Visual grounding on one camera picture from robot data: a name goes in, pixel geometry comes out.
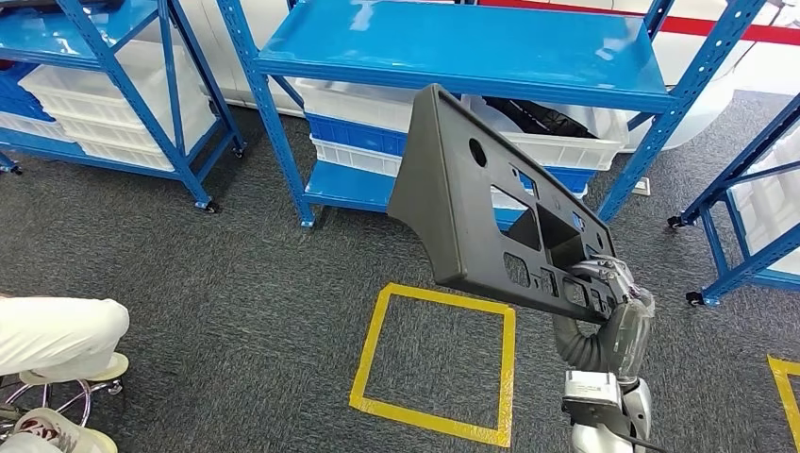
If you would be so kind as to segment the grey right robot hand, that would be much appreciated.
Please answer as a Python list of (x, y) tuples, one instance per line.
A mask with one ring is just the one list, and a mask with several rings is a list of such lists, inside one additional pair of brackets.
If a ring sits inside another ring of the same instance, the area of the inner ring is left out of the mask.
[(617, 302), (606, 323), (591, 336), (601, 360), (582, 356), (573, 366), (584, 371), (611, 372), (620, 383), (633, 383), (638, 379), (655, 318), (654, 296), (635, 282), (624, 261), (612, 256), (592, 255), (573, 265), (570, 272), (607, 284)]

